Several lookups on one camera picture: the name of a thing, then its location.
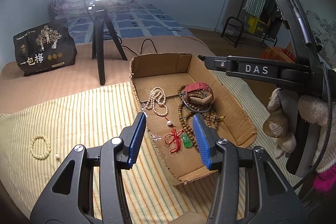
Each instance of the tree illustration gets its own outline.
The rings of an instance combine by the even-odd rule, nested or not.
[[[45,26],[43,27],[43,29],[41,30],[41,35],[44,35],[44,36],[45,36],[46,41],[47,41],[47,44],[50,43],[50,37],[49,37],[49,35],[50,35],[50,32],[51,32],[52,30],[53,30],[53,29],[49,28],[47,25],[45,25]]]
[[[39,36],[36,39],[36,43],[41,46],[41,49],[44,51],[44,45],[47,42],[47,39],[44,35],[39,34]]]
[[[56,30],[52,30],[49,33],[49,38],[51,41],[53,41],[53,45],[51,46],[51,48],[56,48],[57,47],[57,41],[62,37],[62,35],[57,32]]]

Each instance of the tripod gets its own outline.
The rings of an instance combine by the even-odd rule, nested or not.
[[[92,34],[92,59],[97,57],[98,74],[100,85],[105,85],[105,65],[104,65],[104,24],[106,24],[117,49],[123,60],[127,61],[125,52],[118,39],[117,33],[113,27],[113,23],[107,15],[107,11],[102,0],[95,0],[89,5],[89,10],[94,7],[94,24]]]

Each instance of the tripod leg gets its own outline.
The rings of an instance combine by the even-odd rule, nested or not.
[[[110,20],[109,16],[107,15],[107,12],[103,14],[103,19],[105,20],[105,24],[107,26],[107,29],[109,29],[110,35],[112,36],[112,39],[114,41],[114,44],[117,46],[117,49],[122,57],[123,60],[127,61],[126,54],[120,44],[119,38],[117,36],[117,33],[113,27],[113,23]]]
[[[92,32],[92,59],[96,58],[96,28],[95,23],[93,24],[93,32]]]
[[[104,66],[104,21],[96,18],[94,21],[95,43],[97,52],[97,64],[100,85],[105,85],[105,66]]]

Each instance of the metal screw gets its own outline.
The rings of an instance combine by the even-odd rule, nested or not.
[[[113,144],[119,144],[121,142],[122,142],[122,139],[119,138],[119,137],[115,137],[111,140],[111,143],[113,143]]]
[[[218,143],[221,145],[226,145],[228,143],[227,139],[219,139]]]
[[[75,148],[74,148],[74,150],[75,150],[76,152],[80,152],[80,151],[82,151],[83,149],[84,149],[84,146],[81,145],[81,144],[76,145]]]
[[[256,146],[254,148],[254,150],[257,152],[257,153],[263,153],[264,152],[264,148],[262,148],[261,146]]]

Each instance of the green jade pendant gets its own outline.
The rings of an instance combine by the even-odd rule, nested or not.
[[[190,140],[187,133],[185,132],[183,132],[182,134],[182,141],[185,148],[190,148],[193,146],[193,142]]]

